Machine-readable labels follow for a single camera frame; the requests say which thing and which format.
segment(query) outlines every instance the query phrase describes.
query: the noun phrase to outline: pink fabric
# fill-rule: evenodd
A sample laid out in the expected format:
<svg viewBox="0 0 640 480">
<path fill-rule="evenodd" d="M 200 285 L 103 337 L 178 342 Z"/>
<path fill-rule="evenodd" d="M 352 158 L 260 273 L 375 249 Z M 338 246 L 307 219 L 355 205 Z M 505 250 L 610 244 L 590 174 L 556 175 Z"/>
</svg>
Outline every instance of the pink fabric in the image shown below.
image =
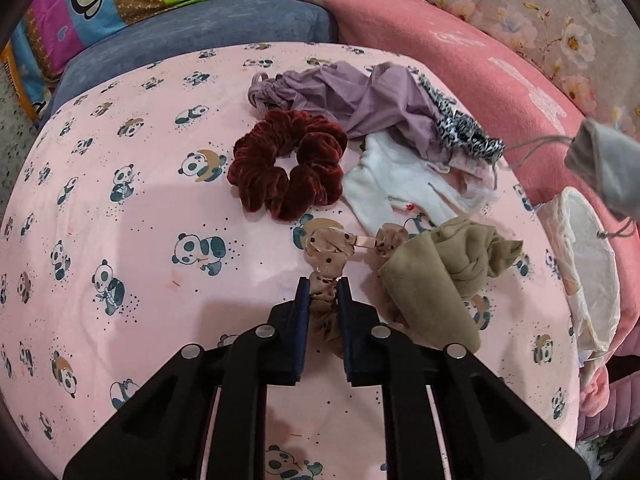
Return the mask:
<svg viewBox="0 0 640 480">
<path fill-rule="evenodd" d="M 640 356 L 640 326 L 636 326 L 618 347 L 617 356 Z M 601 376 L 608 382 L 607 369 Z M 622 430 L 640 420 L 640 371 L 609 385 L 610 396 L 604 410 L 595 416 L 580 413 L 578 438 L 590 440 L 612 431 Z"/>
<path fill-rule="evenodd" d="M 423 0 L 305 0 L 328 9 L 345 43 L 383 48 L 426 64 L 465 103 L 492 136 L 507 146 L 549 134 L 573 136 L 583 115 L 558 88 L 529 63 L 468 23 Z M 517 163 L 526 150 L 509 153 Z M 593 191 L 564 167 L 566 147 L 549 145 L 517 172 L 533 203 L 546 202 L 574 186 L 593 205 L 604 227 L 617 222 Z M 640 238 L 615 238 L 620 276 L 621 318 L 617 346 L 640 314 Z M 583 392 L 586 414 L 595 415 L 609 399 L 606 370 L 600 368 Z"/>
<path fill-rule="evenodd" d="M 300 249 L 304 229 L 324 219 L 364 234 L 344 200 L 288 224 L 242 210 L 225 173 L 235 141 L 256 121 L 246 94 L 264 68 L 254 53 L 244 45 L 194 52 L 105 82 L 63 105 L 27 158 L 28 177 L 18 180 L 0 230 L 0 388 L 59 478 L 183 345 L 229 344 L 293 297 L 312 270 Z M 421 63 L 374 49 L 278 43 L 260 56 L 271 75 L 318 59 L 363 72 L 391 59 L 451 95 Z M 344 170 L 358 163 L 361 142 L 350 142 Z M 290 170 L 296 157 L 278 164 Z M 527 254 L 468 305 L 481 334 L 477 356 L 573 444 L 577 345 L 562 281 L 522 188 L 497 166 L 498 201 L 474 218 L 524 240 Z M 427 221 L 407 209 L 398 221 L 416 234 Z M 364 251 L 345 275 L 354 299 L 384 314 Z M 297 478 L 386 478 L 380 389 L 351 388 L 343 362 L 317 337 L 300 384 L 269 388 L 266 435 L 268 447 L 294 456 Z M 266 478 L 277 479 L 270 453 Z M 305 460 L 318 466 L 307 472 Z"/>
</svg>

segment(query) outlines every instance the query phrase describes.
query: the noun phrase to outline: gray drawstring pouch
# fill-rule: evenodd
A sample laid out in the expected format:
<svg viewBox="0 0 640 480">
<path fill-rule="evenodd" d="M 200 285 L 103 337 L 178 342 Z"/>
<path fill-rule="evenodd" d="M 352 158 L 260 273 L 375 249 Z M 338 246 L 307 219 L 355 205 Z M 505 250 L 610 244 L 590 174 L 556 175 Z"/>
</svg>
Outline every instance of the gray drawstring pouch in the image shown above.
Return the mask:
<svg viewBox="0 0 640 480">
<path fill-rule="evenodd" d="M 640 221 L 640 144 L 621 132 L 585 119 L 564 158 L 619 221 Z"/>
</svg>

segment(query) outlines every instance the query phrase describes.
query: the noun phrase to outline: blue cushion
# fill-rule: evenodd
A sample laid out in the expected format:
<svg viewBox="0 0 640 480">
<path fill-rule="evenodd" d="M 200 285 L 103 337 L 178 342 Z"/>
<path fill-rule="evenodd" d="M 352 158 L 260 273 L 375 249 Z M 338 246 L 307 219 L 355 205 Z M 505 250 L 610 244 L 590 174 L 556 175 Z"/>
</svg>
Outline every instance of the blue cushion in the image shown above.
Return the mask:
<svg viewBox="0 0 640 480">
<path fill-rule="evenodd" d="M 205 48 L 261 41 L 337 43 L 334 17 L 297 0 L 208 0 L 135 23 L 75 56 L 41 124 L 67 101 L 146 64 Z"/>
</svg>

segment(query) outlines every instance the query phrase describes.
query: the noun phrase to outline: scrunchie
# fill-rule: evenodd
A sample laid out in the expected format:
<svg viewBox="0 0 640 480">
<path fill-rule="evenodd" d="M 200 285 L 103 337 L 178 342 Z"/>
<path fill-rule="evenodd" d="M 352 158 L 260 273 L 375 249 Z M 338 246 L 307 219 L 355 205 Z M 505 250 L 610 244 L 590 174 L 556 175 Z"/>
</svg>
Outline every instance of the scrunchie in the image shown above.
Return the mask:
<svg viewBox="0 0 640 480">
<path fill-rule="evenodd" d="M 277 220 L 298 220 L 312 205 L 325 206 L 342 195 L 342 168 L 347 135 L 322 116 L 293 110 L 270 110 L 245 136 L 236 140 L 226 178 L 238 186 L 249 212 L 264 204 Z M 290 175 L 274 166 L 278 156 L 297 148 L 298 166 Z"/>
</svg>

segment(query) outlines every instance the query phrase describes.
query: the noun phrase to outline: pink bed sheet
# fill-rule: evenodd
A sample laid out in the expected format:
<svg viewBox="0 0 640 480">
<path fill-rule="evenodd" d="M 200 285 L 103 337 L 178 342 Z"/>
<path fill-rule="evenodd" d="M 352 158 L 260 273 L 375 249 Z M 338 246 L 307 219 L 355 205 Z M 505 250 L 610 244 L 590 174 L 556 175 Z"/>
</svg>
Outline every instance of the pink bed sheet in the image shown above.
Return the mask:
<svg viewBox="0 0 640 480">
<path fill-rule="evenodd" d="M 337 20 L 340 40 L 413 57 L 460 98 L 492 136 L 507 146 L 549 134 L 575 135 L 583 115 L 545 76 L 503 44 L 424 0 L 303 0 L 324 7 Z M 566 148 L 551 144 L 516 175 L 533 203 L 546 202 L 566 186 L 582 192 L 605 228 L 617 229 L 593 191 L 564 166 Z M 507 155 L 522 160 L 520 150 Z M 618 346 L 640 314 L 640 238 L 612 240 L 620 275 Z M 593 416 L 609 400 L 605 367 L 581 393 L 581 416 Z"/>
</svg>

